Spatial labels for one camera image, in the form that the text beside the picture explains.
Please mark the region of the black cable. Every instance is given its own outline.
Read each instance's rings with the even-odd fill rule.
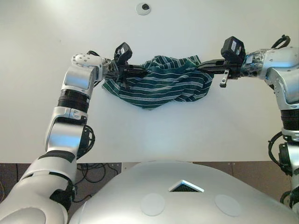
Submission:
[[[77,183],[75,183],[75,185],[77,185],[78,183],[81,183],[81,182],[85,179],[85,177],[86,177],[86,175],[87,175],[87,172],[88,172],[88,166],[86,167],[86,172],[84,173],[84,172],[83,172],[83,168],[82,168],[82,164],[81,164],[81,171],[82,171],[82,175],[83,175],[83,177],[82,177],[81,180],[79,180]]]
[[[104,169],[104,174],[103,174],[103,176],[102,176],[99,180],[94,181],[94,180],[89,179],[87,176],[85,177],[85,179],[86,179],[88,182],[90,182],[90,183],[98,183],[98,182],[102,181],[102,180],[105,178],[105,176],[106,176],[106,168],[105,168],[105,165],[102,165],[102,167],[103,167],[103,169]]]
[[[92,195],[86,195],[84,198],[82,198],[81,200],[78,200],[78,201],[73,201],[74,203],[79,203],[79,202],[82,202],[82,201],[84,201],[86,198],[88,198],[88,197],[93,197]]]
[[[90,145],[88,146],[87,151],[86,151],[86,153],[88,153],[92,149],[92,147],[93,147],[93,145],[95,143],[95,134],[93,132],[93,129],[90,126],[85,125],[85,127],[89,128],[90,133],[92,134]]]
[[[269,153],[269,157],[272,159],[273,162],[275,162],[279,167],[281,167],[281,164],[275,159],[275,157],[272,154],[272,146],[274,144],[274,142],[282,136],[281,132],[278,132],[276,135],[273,136],[273,138],[268,141],[269,145],[268,145],[268,153]]]
[[[96,87],[100,82],[101,82],[101,81],[97,81],[97,82],[93,85],[93,87]]]
[[[108,166],[110,169],[114,170],[114,171],[116,172],[116,175],[118,175],[118,174],[119,174],[118,170],[117,170],[117,169],[115,169],[115,168],[113,168],[113,167],[111,167],[111,166],[110,166],[108,163],[107,163],[107,166]]]
[[[94,55],[94,56],[99,56],[97,52],[93,51],[93,50],[89,50],[87,52],[88,55]]]
[[[288,197],[290,195],[291,191],[286,191],[285,193],[282,194],[281,198],[280,198],[280,203],[284,204],[285,198]]]
[[[280,45],[282,42],[284,42],[284,44],[282,44],[279,48],[277,49],[280,49],[280,48],[284,48],[286,46],[289,45],[291,39],[289,36],[285,36],[285,35],[282,35],[281,38],[279,38],[271,48],[276,48],[278,45]]]
[[[15,168],[16,168],[16,176],[17,176],[17,182],[19,181],[19,169],[18,169],[18,164],[15,164]]]

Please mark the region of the wire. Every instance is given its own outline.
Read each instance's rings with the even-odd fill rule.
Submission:
[[[89,50],[87,52],[88,55],[94,55],[94,56],[99,56],[97,52],[93,51],[93,50]]]
[[[285,193],[282,194],[281,198],[280,198],[280,203],[284,204],[285,202],[285,198],[288,197],[290,195],[291,191],[286,191]]]
[[[89,129],[90,133],[92,134],[92,138],[89,139],[91,142],[89,143],[88,148],[85,151],[83,151],[82,153],[78,153],[77,160],[80,159],[86,153],[88,153],[92,149],[92,147],[93,147],[93,145],[95,143],[95,134],[93,132],[93,129],[90,126],[88,126],[88,125],[85,125],[85,127],[87,127]]]
[[[78,201],[73,201],[74,203],[79,203],[79,202],[82,202],[82,201],[84,201],[86,198],[88,198],[88,197],[93,197],[92,195],[86,195],[84,198],[82,198],[81,200],[78,200]]]
[[[87,177],[87,175],[86,175],[85,179],[86,179],[88,182],[90,182],[90,183],[98,183],[98,182],[102,181],[102,180],[105,178],[105,176],[106,176],[106,168],[105,168],[105,165],[102,165],[102,167],[103,167],[103,169],[104,169],[104,174],[103,174],[103,176],[102,176],[99,180],[96,180],[96,181],[91,180],[91,179],[89,179],[89,178]]]
[[[108,163],[107,163],[107,166],[108,166],[110,169],[114,170],[114,171],[116,172],[116,175],[118,175],[118,174],[119,174],[118,170],[117,170],[117,169],[115,169],[115,168],[113,168],[113,167],[111,167],[111,166],[110,166]]]
[[[81,180],[79,180],[77,183],[75,183],[75,185],[77,185],[78,183],[81,183],[81,182],[85,179],[85,177],[86,177],[86,175],[87,175],[87,172],[88,172],[88,166],[86,167],[86,172],[84,173],[84,172],[83,172],[83,168],[82,168],[82,164],[81,164],[81,171],[82,171],[82,175],[83,175],[83,177],[82,177]]]
[[[96,87],[100,82],[101,82],[101,81],[97,81],[97,82],[93,85],[93,87]]]
[[[1,197],[0,202],[2,202],[5,197],[5,189],[4,189],[4,186],[1,181],[0,181],[0,187],[1,187],[1,192],[2,192],[2,197]]]
[[[15,168],[16,168],[16,177],[17,177],[17,182],[19,181],[19,169],[18,169],[18,164],[15,164]]]
[[[282,44],[279,48],[277,49],[280,49],[280,48],[284,48],[286,46],[289,45],[291,39],[289,36],[285,36],[285,35],[282,35],[281,38],[279,38],[271,48],[276,48],[278,45],[280,45],[282,42],[284,42],[284,44]]]
[[[92,134],[90,145],[88,146],[87,151],[86,151],[86,153],[88,153],[92,149],[92,147],[93,147],[93,145],[95,143],[95,134],[93,132],[93,129],[90,126],[85,125],[85,127],[89,128],[90,133]]]
[[[278,132],[276,135],[273,136],[273,138],[268,141],[269,145],[268,145],[268,153],[269,153],[269,157],[272,159],[273,162],[275,162],[279,167],[281,167],[281,164],[275,159],[275,157],[272,154],[272,146],[274,144],[274,142],[282,136],[281,132]]]

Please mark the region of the metal bracket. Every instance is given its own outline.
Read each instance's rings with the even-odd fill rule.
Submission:
[[[220,82],[220,87],[225,88],[226,87],[226,82],[228,81],[228,74],[229,74],[229,69],[225,69],[223,78]]]

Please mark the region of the table surface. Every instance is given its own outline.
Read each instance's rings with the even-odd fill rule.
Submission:
[[[30,163],[44,153],[45,131],[76,53],[92,49],[112,58],[126,41],[132,64],[155,55],[197,54],[206,61],[221,58],[232,35],[247,52],[270,47],[282,34],[299,43],[299,1],[149,0],[146,16],[135,12],[138,3],[0,2],[0,162]],[[229,80],[222,89],[221,78],[201,100],[152,111],[97,86],[88,112],[96,142],[79,162],[269,160],[267,140],[282,125],[273,91],[254,78]]]

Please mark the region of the cloth fold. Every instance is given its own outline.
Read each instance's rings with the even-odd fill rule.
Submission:
[[[155,56],[141,65],[149,74],[127,79],[128,89],[113,79],[105,80],[102,88],[146,110],[170,101],[192,102],[208,93],[214,77],[198,71],[199,65],[198,56],[182,59]]]

